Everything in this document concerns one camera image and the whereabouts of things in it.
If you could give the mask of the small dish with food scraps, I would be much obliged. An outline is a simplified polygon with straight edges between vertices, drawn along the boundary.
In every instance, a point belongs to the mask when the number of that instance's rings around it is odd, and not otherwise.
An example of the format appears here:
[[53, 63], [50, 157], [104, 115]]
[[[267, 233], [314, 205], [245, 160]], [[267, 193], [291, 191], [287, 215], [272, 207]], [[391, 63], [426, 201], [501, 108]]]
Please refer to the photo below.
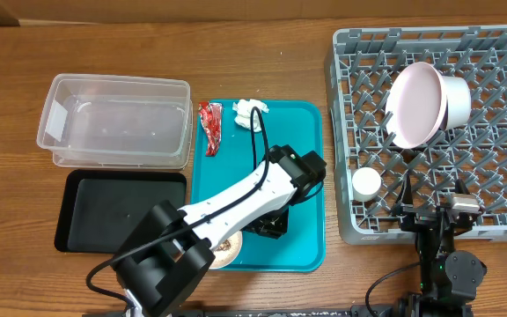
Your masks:
[[211, 263], [210, 269], [221, 269], [232, 263], [243, 245], [242, 231], [238, 231], [222, 242], [214, 251], [215, 260]]

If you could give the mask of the grey round bowl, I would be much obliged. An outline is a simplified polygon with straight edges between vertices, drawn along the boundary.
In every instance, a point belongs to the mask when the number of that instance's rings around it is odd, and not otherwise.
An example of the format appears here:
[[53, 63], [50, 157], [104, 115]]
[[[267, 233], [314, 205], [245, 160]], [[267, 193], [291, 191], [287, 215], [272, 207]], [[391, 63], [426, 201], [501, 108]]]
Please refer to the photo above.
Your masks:
[[381, 189], [382, 179], [375, 169], [361, 167], [353, 172], [351, 184], [353, 199], [365, 203], [378, 195]]

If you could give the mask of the white round plate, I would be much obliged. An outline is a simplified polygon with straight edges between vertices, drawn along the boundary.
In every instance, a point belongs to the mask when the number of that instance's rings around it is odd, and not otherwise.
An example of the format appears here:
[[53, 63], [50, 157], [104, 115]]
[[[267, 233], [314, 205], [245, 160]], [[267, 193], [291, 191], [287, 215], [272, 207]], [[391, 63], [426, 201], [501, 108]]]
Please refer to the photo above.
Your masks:
[[413, 149], [426, 143], [440, 128], [447, 108], [447, 89], [441, 74], [424, 62], [412, 63], [394, 80], [385, 111], [393, 143]]

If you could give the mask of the white tissue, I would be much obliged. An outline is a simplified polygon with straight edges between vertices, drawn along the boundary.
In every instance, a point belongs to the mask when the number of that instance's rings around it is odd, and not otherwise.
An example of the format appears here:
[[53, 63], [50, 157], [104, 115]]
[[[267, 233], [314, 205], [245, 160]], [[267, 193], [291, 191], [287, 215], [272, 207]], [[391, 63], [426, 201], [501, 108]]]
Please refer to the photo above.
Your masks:
[[245, 129], [253, 128], [253, 131], [257, 133], [261, 131], [261, 123], [259, 115], [252, 114], [254, 108], [258, 108], [262, 113], [269, 112], [268, 105], [260, 100], [241, 99], [232, 105], [232, 110], [236, 112], [235, 123]]

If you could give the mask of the white cup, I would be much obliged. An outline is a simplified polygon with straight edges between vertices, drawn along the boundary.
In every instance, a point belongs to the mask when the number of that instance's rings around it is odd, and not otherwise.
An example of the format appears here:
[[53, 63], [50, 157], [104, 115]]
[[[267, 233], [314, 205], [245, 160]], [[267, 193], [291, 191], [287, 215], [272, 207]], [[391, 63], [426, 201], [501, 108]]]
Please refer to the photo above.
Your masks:
[[454, 129], [467, 124], [472, 100], [467, 81], [462, 77], [443, 77], [447, 106], [441, 125], [443, 130]]

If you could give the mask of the red snack wrapper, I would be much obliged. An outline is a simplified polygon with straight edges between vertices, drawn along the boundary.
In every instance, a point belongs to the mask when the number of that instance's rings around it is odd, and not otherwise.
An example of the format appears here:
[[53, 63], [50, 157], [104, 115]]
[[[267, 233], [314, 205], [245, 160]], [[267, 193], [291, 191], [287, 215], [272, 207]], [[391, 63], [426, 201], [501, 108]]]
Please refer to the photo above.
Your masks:
[[216, 102], [199, 103], [199, 117], [203, 131], [207, 137], [207, 157], [214, 157], [222, 139], [223, 105]]

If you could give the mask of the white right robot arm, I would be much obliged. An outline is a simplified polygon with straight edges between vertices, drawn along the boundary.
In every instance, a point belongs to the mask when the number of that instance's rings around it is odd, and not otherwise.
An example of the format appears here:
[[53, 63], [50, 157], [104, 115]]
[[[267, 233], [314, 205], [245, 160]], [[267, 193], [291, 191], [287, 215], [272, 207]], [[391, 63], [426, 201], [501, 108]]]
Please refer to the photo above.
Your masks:
[[398, 299], [392, 316], [473, 317], [470, 305], [487, 274], [486, 265], [474, 254], [455, 247], [458, 229], [468, 232], [481, 215], [474, 205], [443, 203], [433, 210], [396, 203], [401, 229], [415, 234], [421, 286]]

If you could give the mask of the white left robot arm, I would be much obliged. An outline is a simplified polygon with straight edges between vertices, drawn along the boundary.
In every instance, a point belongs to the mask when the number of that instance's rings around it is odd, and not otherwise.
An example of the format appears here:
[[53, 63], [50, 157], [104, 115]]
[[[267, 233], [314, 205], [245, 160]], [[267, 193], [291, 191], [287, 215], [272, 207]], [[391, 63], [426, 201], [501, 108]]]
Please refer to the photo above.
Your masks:
[[214, 251], [249, 225], [275, 237], [267, 214], [306, 200], [326, 176], [315, 151], [298, 155], [274, 146], [242, 181], [199, 203], [154, 205], [121, 245], [112, 268], [132, 303], [130, 313], [167, 316], [195, 290], [215, 260]]

